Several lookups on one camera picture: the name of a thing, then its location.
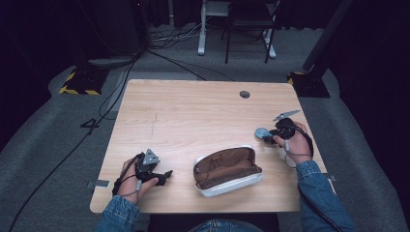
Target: jeans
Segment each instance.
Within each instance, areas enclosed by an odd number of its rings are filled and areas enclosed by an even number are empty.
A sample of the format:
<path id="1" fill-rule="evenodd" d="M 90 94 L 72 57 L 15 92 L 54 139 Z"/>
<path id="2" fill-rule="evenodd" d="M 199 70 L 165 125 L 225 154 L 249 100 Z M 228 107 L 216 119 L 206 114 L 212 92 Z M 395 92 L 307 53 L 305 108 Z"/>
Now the jeans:
<path id="1" fill-rule="evenodd" d="M 342 231 L 355 231 L 328 179 L 320 172 L 315 161 L 305 161 L 296 166 L 300 191 L 316 209 L 334 222 Z M 324 218 L 315 213 L 304 198 L 301 198 L 301 223 L 304 231 L 335 231 Z M 102 212 L 96 231 L 134 231 L 139 209 L 120 196 L 114 196 Z M 255 232 L 252 224 L 241 221 L 211 219 L 196 226 L 192 232 Z"/>

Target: wooden table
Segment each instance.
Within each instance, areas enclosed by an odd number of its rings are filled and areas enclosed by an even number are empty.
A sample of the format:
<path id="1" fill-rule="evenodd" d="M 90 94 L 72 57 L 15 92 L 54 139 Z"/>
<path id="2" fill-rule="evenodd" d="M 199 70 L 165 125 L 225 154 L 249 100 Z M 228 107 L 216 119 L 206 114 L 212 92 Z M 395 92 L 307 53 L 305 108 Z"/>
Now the wooden table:
<path id="1" fill-rule="evenodd" d="M 244 99 L 241 91 L 248 91 Z M 173 170 L 164 187 L 154 187 L 139 203 L 143 213 L 223 213 L 299 211 L 297 176 L 283 149 L 254 136 L 272 130 L 282 112 L 301 109 L 289 84 L 182 80 L 130 80 L 102 164 L 91 211 L 101 213 L 124 161 L 151 148 L 161 158 L 154 170 Z M 310 129 L 303 110 L 291 117 Z M 314 160 L 327 172 L 316 143 Z M 193 162 L 226 148 L 251 145 L 264 178 L 256 185 L 206 198 L 195 188 Z"/>

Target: chair leg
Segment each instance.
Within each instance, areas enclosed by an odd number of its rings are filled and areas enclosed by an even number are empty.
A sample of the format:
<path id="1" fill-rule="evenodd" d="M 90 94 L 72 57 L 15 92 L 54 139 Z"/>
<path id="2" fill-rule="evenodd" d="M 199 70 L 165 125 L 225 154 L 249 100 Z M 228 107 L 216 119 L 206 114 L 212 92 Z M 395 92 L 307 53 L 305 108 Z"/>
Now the chair leg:
<path id="1" fill-rule="evenodd" d="M 228 54 L 229 54 L 229 45 L 230 45 L 230 33 L 231 33 L 231 28 L 228 27 L 228 39 L 226 40 L 225 64 L 228 63 Z"/>
<path id="2" fill-rule="evenodd" d="M 271 51 L 272 41 L 273 41 L 273 39 L 274 39 L 274 32 L 275 32 L 275 28 L 272 28 L 271 38 L 269 39 L 268 51 L 266 52 L 265 63 L 268 63 L 269 52 Z"/>

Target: gray carpet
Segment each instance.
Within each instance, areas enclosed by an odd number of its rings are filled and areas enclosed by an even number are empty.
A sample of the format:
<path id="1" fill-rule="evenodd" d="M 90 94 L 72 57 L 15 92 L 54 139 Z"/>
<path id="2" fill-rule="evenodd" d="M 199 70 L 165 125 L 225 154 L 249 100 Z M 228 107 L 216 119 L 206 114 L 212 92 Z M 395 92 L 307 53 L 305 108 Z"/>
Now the gray carpet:
<path id="1" fill-rule="evenodd" d="M 196 54 L 197 37 L 154 51 L 207 68 L 182 64 L 207 80 L 286 82 L 288 73 L 302 70 L 321 35 L 320 30 L 280 30 L 274 42 L 277 59 L 265 64 L 262 45 L 241 43 L 232 48 L 229 64 L 225 65 L 225 43 L 220 40 L 220 33 L 209 31 L 204 56 Z M 34 188 L 85 136 L 88 130 L 80 125 L 92 118 L 100 119 L 100 114 L 107 110 L 110 101 L 112 103 L 110 95 L 125 70 L 110 72 L 101 96 L 58 94 L 72 69 L 68 67 L 50 82 L 52 98 L 20 128 L 0 155 L 0 231 L 9 229 Z M 186 70 L 147 52 L 133 66 L 132 78 L 143 78 L 146 73 L 163 78 L 176 78 L 175 73 L 180 73 L 192 78 Z M 334 182 L 337 195 L 358 231 L 408 231 L 395 189 L 373 157 L 355 119 L 338 97 L 335 77 L 326 72 L 323 78 L 332 97 L 303 98 L 300 102 L 328 171 L 337 178 Z M 113 111 L 107 117 L 115 119 L 116 115 Z M 100 216 L 90 211 L 92 190 L 85 186 L 98 178 L 114 123 L 115 120 L 102 120 L 100 127 L 85 138 L 30 200 L 14 231 L 92 231 L 95 228 Z M 281 231 L 301 231 L 299 213 L 278 216 Z M 139 225 L 145 228 L 148 222 L 149 216 L 142 215 Z"/>

